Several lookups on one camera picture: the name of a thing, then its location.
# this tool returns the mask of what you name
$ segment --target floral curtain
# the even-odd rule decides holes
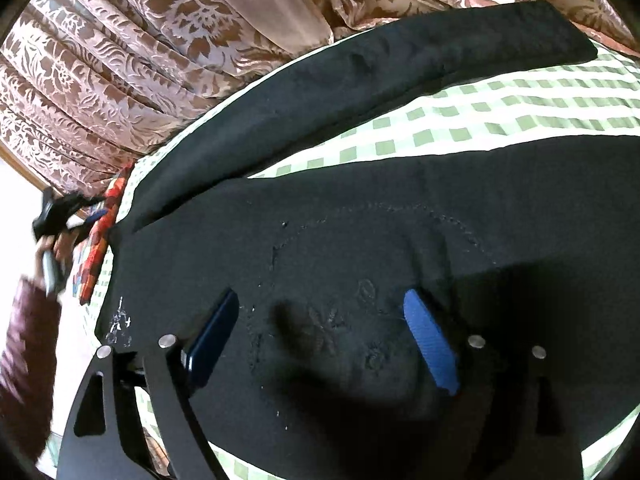
[[[31,0],[0,48],[0,142],[61,191],[127,163],[249,81],[418,12],[518,0]],[[640,49],[607,0],[548,0],[599,41]]]

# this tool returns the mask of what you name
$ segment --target black fabric pad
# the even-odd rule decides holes
[[[455,84],[586,62],[597,50],[545,1],[405,18],[260,83],[189,134],[136,189],[118,236],[244,176]]]
[[[187,336],[231,286],[192,399],[209,440],[289,480],[401,479],[446,403],[402,319],[418,287],[542,345],[583,449],[640,402],[639,160],[637,137],[578,136],[227,180],[114,248],[98,332],[122,298],[119,348]]]

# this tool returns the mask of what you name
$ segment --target red patterned cloth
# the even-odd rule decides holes
[[[87,304],[91,301],[94,286],[100,275],[102,261],[107,251],[107,230],[115,224],[124,189],[132,169],[133,164],[125,166],[118,176],[111,181],[107,191],[104,193],[104,202],[94,206],[92,210],[92,212],[95,212],[106,209],[107,213],[94,224],[88,238],[78,246],[76,254],[79,255],[80,261],[76,265],[78,271],[73,278],[73,288],[74,296],[78,298],[80,304]]]

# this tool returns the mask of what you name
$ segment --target person's hand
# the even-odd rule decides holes
[[[46,290],[44,282],[44,270],[42,268],[42,257],[46,251],[52,251],[56,260],[67,268],[73,264],[74,246],[78,238],[78,230],[66,231],[55,236],[43,236],[36,245],[36,261],[33,284],[41,290]]]

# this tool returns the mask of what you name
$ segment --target silver screw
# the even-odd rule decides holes
[[[111,355],[111,347],[108,345],[101,346],[97,349],[95,354],[98,356],[98,359],[104,359],[105,357],[109,357]]]
[[[533,354],[533,357],[535,357],[536,359],[544,359],[546,357],[546,350],[544,348],[542,348],[542,346],[534,346],[531,349],[531,353]]]
[[[471,346],[471,348],[477,348],[478,350],[484,348],[484,345],[486,345],[484,337],[478,334],[470,335],[469,339],[467,339],[466,342],[469,343],[469,346]]]
[[[178,341],[178,338],[173,334],[163,335],[158,340],[158,346],[160,348],[171,348],[173,345],[175,345],[176,341]]]

